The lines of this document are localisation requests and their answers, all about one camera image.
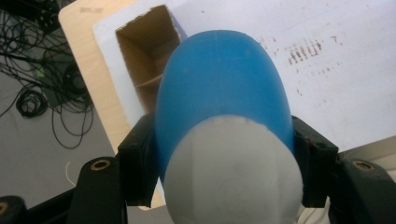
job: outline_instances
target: wooden board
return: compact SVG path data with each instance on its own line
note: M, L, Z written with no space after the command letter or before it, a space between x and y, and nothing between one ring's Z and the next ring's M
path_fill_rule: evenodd
M135 0L78 0L59 13L59 22L115 153L132 127L126 120L105 60L95 42L92 25L133 2ZM156 190L151 206L161 205L163 199Z

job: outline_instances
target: white rounded tip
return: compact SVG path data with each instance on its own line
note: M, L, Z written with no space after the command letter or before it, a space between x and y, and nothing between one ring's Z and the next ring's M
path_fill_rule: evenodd
M176 224L284 224L296 218L303 182L291 152L265 126L219 116L179 143L164 193Z

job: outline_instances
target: black metal frame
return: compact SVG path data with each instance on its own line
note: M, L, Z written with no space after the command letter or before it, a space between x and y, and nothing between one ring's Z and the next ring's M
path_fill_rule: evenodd
M0 9L37 22L44 35L61 27L58 21L60 8L55 0L1 0Z
M300 119L292 120L305 207L324 207L329 196L332 224L396 223L396 184L382 167L340 160L333 143ZM127 223L126 205L150 207L159 176L153 128L154 117L142 117L115 158L87 162L74 189L36 207L27 210L19 197L0 198L0 224Z

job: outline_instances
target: cardboard box opening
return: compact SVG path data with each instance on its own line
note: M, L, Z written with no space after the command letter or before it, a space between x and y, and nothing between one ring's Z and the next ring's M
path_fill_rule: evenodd
M154 112L163 69L180 44L168 9L152 8L118 29L116 36L141 104Z

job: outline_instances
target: gray floor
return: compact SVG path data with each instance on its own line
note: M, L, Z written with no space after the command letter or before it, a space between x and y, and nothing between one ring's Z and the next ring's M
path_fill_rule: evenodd
M0 76L0 113L13 101L21 89L15 80ZM71 130L80 130L82 115L66 114ZM55 127L66 145L78 139L70 136L55 116ZM77 183L79 170L85 162L114 156L105 130L94 111L91 130L76 149L60 146L52 133L51 111L34 119L24 119L13 106L0 118L0 197L17 195L28 208L46 201ZM130 223L172 223L166 207L147 212L128 208Z

